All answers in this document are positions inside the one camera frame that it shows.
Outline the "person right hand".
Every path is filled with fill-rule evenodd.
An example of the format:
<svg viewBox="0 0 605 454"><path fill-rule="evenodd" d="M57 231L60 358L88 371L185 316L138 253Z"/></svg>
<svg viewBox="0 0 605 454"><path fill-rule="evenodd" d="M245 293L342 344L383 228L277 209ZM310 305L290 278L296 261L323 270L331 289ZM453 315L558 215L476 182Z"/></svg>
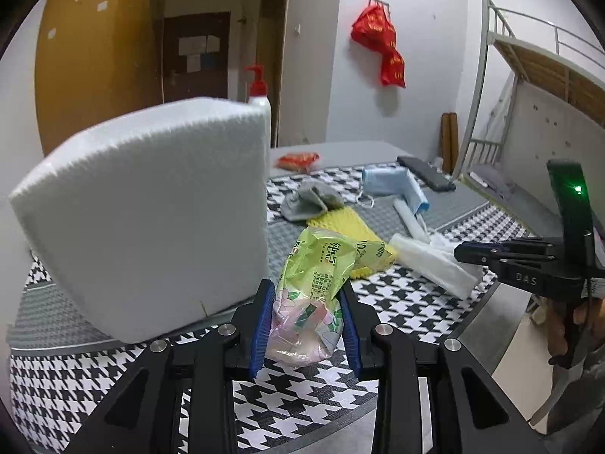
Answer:
<svg viewBox="0 0 605 454"><path fill-rule="evenodd" d="M546 298L546 335L549 363L569 366L579 351L579 334L588 333L585 368L604 364L604 286L598 285L589 299L577 288L556 284L543 288Z"/></svg>

